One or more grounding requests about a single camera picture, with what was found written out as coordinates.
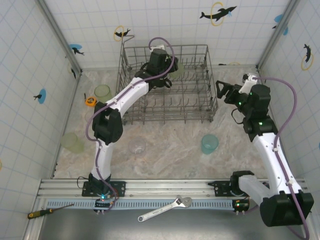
white tiled wall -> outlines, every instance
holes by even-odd
[[[46,0],[69,44],[80,44],[76,54],[82,68],[116,67],[119,25],[135,38],[134,46],[147,46],[153,37],[171,44],[208,44],[212,64],[257,64],[289,0],[221,0],[235,7],[220,26],[201,18],[210,15],[216,0]],[[222,8],[216,5],[212,14]]]
[[[297,92],[296,113],[281,136],[289,165],[295,177],[305,178],[315,205],[313,211],[320,221],[320,1],[301,1],[289,22],[289,33],[282,36],[262,73],[281,78]],[[302,70],[301,63],[311,48],[313,64]],[[280,127],[293,107],[293,97],[287,87],[268,82],[271,88],[271,108]]]
[[[34,0],[0,1],[0,239],[21,239],[76,81]],[[46,89],[39,104],[33,96]]]

orange tape measure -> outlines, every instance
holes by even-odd
[[[89,107],[94,107],[97,104],[97,99],[94,96],[89,96],[87,98],[86,94],[84,94],[84,103]]]

adjustable wrench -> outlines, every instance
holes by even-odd
[[[176,197],[176,199],[174,200],[173,203],[170,203],[169,205],[166,205],[166,206],[163,206],[163,207],[160,207],[156,210],[153,210],[151,212],[148,212],[146,214],[143,214],[141,216],[138,217],[138,221],[140,223],[150,219],[150,218],[153,218],[154,216],[157,216],[159,214],[162,214],[170,209],[174,209],[174,208],[188,208],[190,207],[192,204],[192,199],[190,197],[184,197],[182,198],[180,195],[178,195]]]

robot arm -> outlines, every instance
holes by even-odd
[[[153,48],[149,62],[142,65],[127,87],[106,103],[98,102],[95,105],[92,130],[98,140],[95,149],[96,161],[85,187],[90,194],[101,196],[110,191],[108,184],[104,182],[110,181],[112,153],[115,143],[123,133],[122,117],[125,112],[151,89],[170,88],[172,83],[167,79],[167,73],[177,69],[177,58],[169,56],[164,49]]]
[[[268,116],[270,88],[257,84],[252,74],[245,74],[243,80],[243,86],[217,81],[217,97],[221,99],[225,95],[224,102],[235,105],[244,115],[243,129],[263,160],[269,187],[259,182],[252,172],[240,171],[234,172],[230,178],[231,192],[234,196],[248,194],[260,206],[261,218],[268,227],[301,225],[302,219],[288,184],[290,183],[305,218],[314,200],[310,193],[303,193],[296,182],[280,143],[274,146],[278,130]],[[289,182],[286,181],[284,171],[289,176]]]
[[[120,117],[123,117],[123,115],[132,106],[132,104],[134,104],[140,97],[147,94],[149,91],[149,84],[145,81],[138,83],[141,80],[142,78],[140,77],[134,77],[125,89],[123,89],[113,99],[107,101],[106,104],[116,101],[116,104],[111,106],[109,111],[117,113],[118,116],[120,115]],[[121,98],[121,100],[117,101],[118,96],[121,96],[124,93],[126,94]],[[121,126],[118,125],[117,128],[119,128],[119,130],[122,133],[122,123],[121,123]],[[101,141],[101,144],[102,144],[102,148],[98,156],[98,166],[103,179],[108,179],[111,175],[110,164],[111,164],[113,149],[116,143],[110,142],[109,144],[106,144],[105,141]],[[99,144],[96,143],[95,154],[97,154],[98,148],[99,148]],[[93,166],[91,173],[94,178],[99,179],[97,169],[95,166]]]

dish rack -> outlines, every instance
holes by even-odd
[[[122,39],[117,76],[116,93],[123,90],[141,66],[149,61],[150,50],[147,46],[125,46],[132,39]],[[134,121],[213,121],[218,109],[216,86],[212,74],[208,45],[173,45],[175,56],[184,67],[184,73],[177,78],[168,79],[172,87],[152,89],[140,97],[124,114],[122,122]]]

